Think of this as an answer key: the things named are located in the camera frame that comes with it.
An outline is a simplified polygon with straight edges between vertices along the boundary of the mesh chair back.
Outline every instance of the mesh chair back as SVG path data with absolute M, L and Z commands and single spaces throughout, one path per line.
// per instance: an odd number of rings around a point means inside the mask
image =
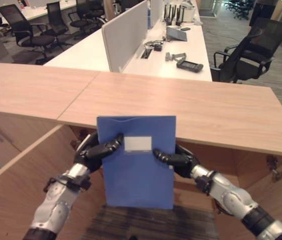
M 80 19 L 83 19 L 85 14 L 90 12 L 88 0 L 76 0 L 76 11 Z
M 282 42 L 282 22 L 259 17 L 249 34 L 261 29 L 262 34 L 250 41 L 246 49 L 271 58 Z
M 121 0 L 122 12 L 125 12 L 126 9 L 130 9 L 130 8 L 134 7 L 139 2 L 141 2 L 141 1 L 140 0 Z
M 249 34 L 246 36 L 239 45 L 235 48 L 235 50 L 232 52 L 232 54 L 228 57 L 228 59 L 225 61 L 225 63 L 222 64 L 221 73 L 220 73 L 220 81 L 227 81 L 231 80 L 233 76 L 235 76 L 237 72 L 237 63 L 240 60 L 243 52 L 247 49 L 247 45 L 252 41 L 253 39 L 256 39 L 262 34 L 262 31 L 259 29 L 255 29 L 253 34 Z
M 29 31 L 30 35 L 33 35 L 30 23 L 15 4 L 0 6 L 0 13 L 11 26 L 16 42 L 29 36 L 29 33 L 18 33 L 17 31 Z
M 46 8 L 49 24 L 56 33 L 58 33 L 59 30 L 63 30 L 65 28 L 68 29 L 67 25 L 62 19 L 59 1 L 47 3 Z
M 90 10 L 103 10 L 102 1 L 101 0 L 88 0 Z

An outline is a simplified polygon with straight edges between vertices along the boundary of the chair armrest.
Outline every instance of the chair armrest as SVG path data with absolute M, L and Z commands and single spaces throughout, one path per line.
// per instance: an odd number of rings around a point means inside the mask
M 48 30 L 48 25 L 45 24 L 45 23 L 31 23 L 31 27 L 33 28 L 34 26 L 36 26 L 41 31 L 41 33 L 43 33 L 44 31 L 41 29 L 40 26 L 44 26 L 45 27 L 45 31 Z
M 211 66 L 210 71 L 211 71 L 212 81 L 213 82 L 220 82 L 221 81 L 221 79 L 220 79 L 221 69 Z
M 236 45 L 227 46 L 227 47 L 224 49 L 224 52 L 227 53 L 230 49 L 235 49 L 237 46 L 239 46 L 239 45 L 236 44 Z
M 220 54 L 220 55 L 223 55 L 223 62 L 226 61 L 226 57 L 230 57 L 231 54 L 227 53 L 227 52 L 224 52 L 224 51 L 216 51 L 214 54 L 213 54 L 213 60 L 214 60 L 214 67 L 216 68 L 217 67 L 217 59 L 216 59 L 216 55 L 217 54 Z
M 16 34 L 28 34 L 30 37 L 32 37 L 32 32 L 30 31 L 23 30 L 23 31 L 13 31 L 13 32 Z
M 73 19 L 72 19 L 72 17 L 71 17 L 72 14 L 78 14 L 78 12 L 77 12 L 77 11 L 73 11 L 73 12 L 69 12 L 69 13 L 67 14 L 68 17 L 69 17 L 69 19 L 71 20 L 71 22 L 73 22 Z
M 272 56 L 272 57 L 260 62 L 259 68 L 257 70 L 257 79 L 269 70 L 270 64 L 274 59 L 275 59 L 275 57 Z
M 23 31 L 13 31 L 13 33 L 15 33 L 15 34 L 28 34 L 28 36 L 30 37 L 30 42 L 32 43 L 32 37 L 33 37 L 32 32 L 23 30 Z

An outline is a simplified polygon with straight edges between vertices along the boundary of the black phone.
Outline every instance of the black phone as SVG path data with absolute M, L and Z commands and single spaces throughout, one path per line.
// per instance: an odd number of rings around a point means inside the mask
M 197 64 L 197 63 L 186 61 L 186 60 L 183 60 L 183 59 L 179 60 L 176 63 L 176 67 L 179 68 L 179 69 L 188 70 L 188 71 L 194 72 L 194 73 L 198 73 L 203 69 L 202 64 Z

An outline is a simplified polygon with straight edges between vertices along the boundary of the wooden countertop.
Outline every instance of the wooden countertop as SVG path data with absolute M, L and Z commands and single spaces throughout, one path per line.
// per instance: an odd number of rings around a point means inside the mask
M 176 115 L 183 141 L 282 155 L 268 87 L 0 63 L 0 112 L 94 128 L 97 116 Z
M 98 73 L 0 63 L 0 112 L 57 119 Z

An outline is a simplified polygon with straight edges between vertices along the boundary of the electronic device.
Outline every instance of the electronic device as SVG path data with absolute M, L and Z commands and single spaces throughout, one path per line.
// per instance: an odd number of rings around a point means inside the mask
M 184 69 L 190 72 L 198 73 L 202 70 L 203 64 L 197 64 L 194 62 L 186 61 L 184 58 L 182 58 L 176 63 L 176 67 L 179 69 Z
M 156 45 L 156 46 L 154 46 L 154 51 L 161 52 L 161 51 L 162 51 L 162 45 Z
M 169 26 L 166 27 L 166 38 L 168 41 L 171 39 L 177 39 L 185 42 L 188 41 L 186 32 Z

